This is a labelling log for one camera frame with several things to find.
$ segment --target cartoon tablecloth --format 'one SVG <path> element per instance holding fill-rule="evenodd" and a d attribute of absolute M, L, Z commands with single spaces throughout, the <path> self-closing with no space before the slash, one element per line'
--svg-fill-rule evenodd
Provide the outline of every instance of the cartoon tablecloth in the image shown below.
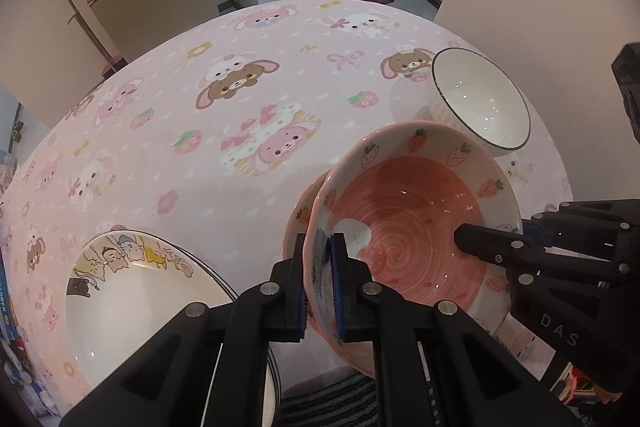
<path fill-rule="evenodd" d="M 291 0 L 193 28 L 82 99 L 17 171 L 2 206 L 15 314 L 60 410 L 89 389 L 65 324 L 83 245 L 119 225 L 195 254 L 238 293 L 268 279 L 303 189 L 374 129 L 429 118 L 429 62 L 450 46 L 472 49 L 392 7 Z M 403 69 L 407 53 L 417 58 Z M 529 110 L 529 142 L 498 159 L 525 217 L 572 199 Z M 308 335 L 274 346 L 283 389 L 340 364 Z M 540 349 L 546 362 L 530 361 L 539 374 Z"/>

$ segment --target spiral pattern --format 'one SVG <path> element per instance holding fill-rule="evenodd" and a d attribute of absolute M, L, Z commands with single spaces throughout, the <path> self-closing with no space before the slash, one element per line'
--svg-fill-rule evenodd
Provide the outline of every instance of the spiral pattern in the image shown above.
<path fill-rule="evenodd" d="M 370 228 L 371 242 L 357 257 L 375 280 L 422 304 L 471 306 L 486 264 L 462 253 L 453 232 L 484 220 L 471 190 L 445 166 L 404 156 L 367 169 L 336 201 L 329 228 L 344 218 Z"/>

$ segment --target screw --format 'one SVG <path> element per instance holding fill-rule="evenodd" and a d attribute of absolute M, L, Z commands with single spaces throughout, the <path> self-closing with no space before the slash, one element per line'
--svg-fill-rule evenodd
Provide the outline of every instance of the screw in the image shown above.
<path fill-rule="evenodd" d="M 518 282 L 527 286 L 533 282 L 533 276 L 530 273 L 523 273 L 518 277 Z"/>
<path fill-rule="evenodd" d="M 260 285 L 260 293 L 263 295 L 276 295 L 280 291 L 280 286 L 276 282 L 263 282 Z"/>
<path fill-rule="evenodd" d="M 438 311 L 443 315 L 453 315 L 458 311 L 458 306 L 453 301 L 440 301 L 438 303 Z"/>
<path fill-rule="evenodd" d="M 184 312 L 188 317 L 200 317 L 206 309 L 207 307 L 201 302 L 192 302 L 191 304 L 187 305 L 187 307 L 184 309 Z"/>
<path fill-rule="evenodd" d="M 367 295 L 378 295 L 382 292 L 382 286 L 377 282 L 369 281 L 362 285 L 362 291 Z"/>

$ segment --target white plate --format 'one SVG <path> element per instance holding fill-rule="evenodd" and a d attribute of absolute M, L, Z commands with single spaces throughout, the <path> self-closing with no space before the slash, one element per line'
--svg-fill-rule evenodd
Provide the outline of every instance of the white plate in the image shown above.
<path fill-rule="evenodd" d="M 66 327 L 82 374 L 95 388 L 190 302 L 209 307 L 238 295 L 188 252 L 134 230 L 107 232 L 82 249 L 70 275 Z M 263 427 L 280 396 L 270 352 Z"/>

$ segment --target pink tablecloth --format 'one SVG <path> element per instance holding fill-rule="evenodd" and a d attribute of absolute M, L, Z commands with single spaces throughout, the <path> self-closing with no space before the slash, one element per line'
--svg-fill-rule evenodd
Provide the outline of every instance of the pink tablecloth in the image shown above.
<path fill-rule="evenodd" d="M 302 190 L 377 127 L 428 116 L 430 76 L 384 78 L 385 57 L 449 46 L 468 44 L 378 4 L 251 7 L 162 44 L 60 121 L 3 206 L 15 314 L 60 409 L 88 390 L 65 325 L 82 245 L 122 225 L 180 245 L 238 292 L 266 280 Z M 525 217 L 572 199 L 553 141 L 529 110 L 529 142 L 498 160 Z M 308 336 L 274 347 L 283 389 L 342 364 Z M 538 373 L 544 363 L 532 361 Z"/>

